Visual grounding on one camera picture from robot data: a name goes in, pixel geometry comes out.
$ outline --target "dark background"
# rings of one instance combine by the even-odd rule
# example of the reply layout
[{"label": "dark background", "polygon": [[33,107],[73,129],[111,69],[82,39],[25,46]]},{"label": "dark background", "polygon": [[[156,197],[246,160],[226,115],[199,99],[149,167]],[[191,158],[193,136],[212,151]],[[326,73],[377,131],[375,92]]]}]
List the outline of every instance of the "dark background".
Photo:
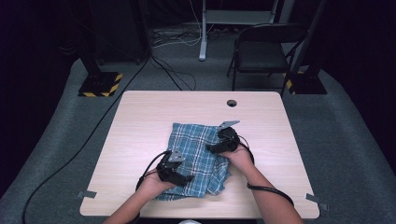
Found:
[{"label": "dark background", "polygon": [[[91,27],[88,0],[69,0]],[[220,0],[208,1],[208,8]],[[192,1],[198,19],[201,1]],[[223,1],[223,9],[266,9],[271,4]],[[318,1],[296,0],[292,21],[309,24]],[[304,59],[320,65],[346,90],[396,171],[396,20],[392,1],[329,0]],[[148,0],[148,26],[194,20],[189,1]],[[78,58],[60,1],[0,1],[0,169],[3,195],[35,148]],[[83,31],[90,48],[95,38]]]}]

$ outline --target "hole in table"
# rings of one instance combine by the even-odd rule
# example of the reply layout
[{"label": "hole in table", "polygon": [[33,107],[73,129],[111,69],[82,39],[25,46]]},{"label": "hole in table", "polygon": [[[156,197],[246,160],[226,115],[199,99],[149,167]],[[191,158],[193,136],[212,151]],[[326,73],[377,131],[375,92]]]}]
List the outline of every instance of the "hole in table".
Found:
[{"label": "hole in table", "polygon": [[234,106],[236,106],[236,101],[235,100],[229,100],[229,101],[227,101],[227,105],[230,106],[230,107],[234,107]]}]

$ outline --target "person's right hand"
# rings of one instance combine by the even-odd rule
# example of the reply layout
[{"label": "person's right hand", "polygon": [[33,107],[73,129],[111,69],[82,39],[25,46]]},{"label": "person's right hand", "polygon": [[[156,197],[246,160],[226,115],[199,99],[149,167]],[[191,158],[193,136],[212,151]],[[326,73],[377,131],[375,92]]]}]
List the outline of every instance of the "person's right hand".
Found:
[{"label": "person's right hand", "polygon": [[220,153],[220,156],[228,158],[230,162],[242,172],[244,171],[244,168],[254,165],[251,161],[248,150],[241,145],[238,145],[235,151],[226,151]]}]

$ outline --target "fabric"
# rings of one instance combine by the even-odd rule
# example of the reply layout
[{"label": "fabric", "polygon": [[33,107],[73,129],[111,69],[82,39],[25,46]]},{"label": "fabric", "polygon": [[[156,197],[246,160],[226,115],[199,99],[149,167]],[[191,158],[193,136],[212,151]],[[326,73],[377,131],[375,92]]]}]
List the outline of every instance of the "fabric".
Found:
[{"label": "fabric", "polygon": [[216,126],[174,123],[167,150],[178,149],[183,154],[185,160],[176,172],[184,176],[194,175],[194,179],[185,187],[176,186],[164,191],[156,200],[202,198],[207,192],[216,195],[224,190],[224,181],[230,175],[228,159],[212,154],[205,147],[218,142]]}]

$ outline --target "person's left hand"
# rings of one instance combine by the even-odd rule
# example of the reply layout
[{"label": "person's left hand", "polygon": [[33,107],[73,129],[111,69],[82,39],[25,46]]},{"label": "person's left hand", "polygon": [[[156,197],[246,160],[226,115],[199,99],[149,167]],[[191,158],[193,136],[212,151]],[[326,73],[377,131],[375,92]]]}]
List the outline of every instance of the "person's left hand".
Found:
[{"label": "person's left hand", "polygon": [[161,181],[157,174],[157,170],[153,169],[148,172],[148,174],[140,185],[139,189],[136,191],[144,191],[145,195],[150,199],[153,199],[160,195],[164,190],[171,189],[175,187],[175,184],[170,182]]}]

